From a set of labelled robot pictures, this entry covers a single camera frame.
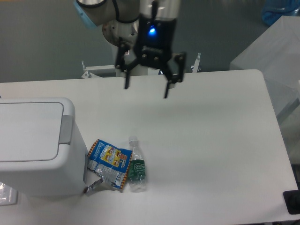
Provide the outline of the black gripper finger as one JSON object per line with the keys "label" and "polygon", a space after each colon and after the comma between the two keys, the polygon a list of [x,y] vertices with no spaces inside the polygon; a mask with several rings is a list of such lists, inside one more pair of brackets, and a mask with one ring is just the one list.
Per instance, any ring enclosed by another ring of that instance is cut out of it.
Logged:
{"label": "black gripper finger", "polygon": [[174,59],[175,63],[178,66],[177,74],[174,75],[172,73],[167,62],[164,62],[162,64],[162,67],[160,68],[167,79],[164,98],[168,97],[169,89],[171,88],[171,86],[173,84],[181,83],[181,82],[183,82],[183,79],[184,79],[187,53],[186,52],[176,53],[176,54],[174,54],[174,56],[172,58]]}
{"label": "black gripper finger", "polygon": [[[138,44],[132,44],[122,38],[119,39],[117,56],[115,59],[115,68],[120,69],[121,72],[125,73],[125,85],[124,89],[128,89],[130,85],[131,71],[140,64],[141,62],[141,50]],[[133,50],[135,58],[132,62],[127,64],[125,62],[125,53],[129,50]]]}

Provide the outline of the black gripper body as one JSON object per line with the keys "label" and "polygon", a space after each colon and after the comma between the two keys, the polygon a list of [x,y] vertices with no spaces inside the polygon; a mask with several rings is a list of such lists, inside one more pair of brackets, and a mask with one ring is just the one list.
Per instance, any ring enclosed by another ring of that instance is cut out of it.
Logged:
{"label": "black gripper body", "polygon": [[177,20],[151,19],[139,15],[138,35],[134,53],[138,64],[150,68],[164,68],[172,57],[172,43]]}

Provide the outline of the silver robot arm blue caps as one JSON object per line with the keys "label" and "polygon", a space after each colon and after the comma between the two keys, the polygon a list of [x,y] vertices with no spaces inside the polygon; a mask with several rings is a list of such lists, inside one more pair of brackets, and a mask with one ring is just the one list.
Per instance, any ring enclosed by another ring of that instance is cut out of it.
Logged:
{"label": "silver robot arm blue caps", "polygon": [[159,69],[165,76],[165,97],[183,82],[185,52],[173,53],[172,44],[180,10],[179,0],[75,0],[74,7],[89,28],[110,31],[117,47],[114,67],[125,78],[141,68]]}

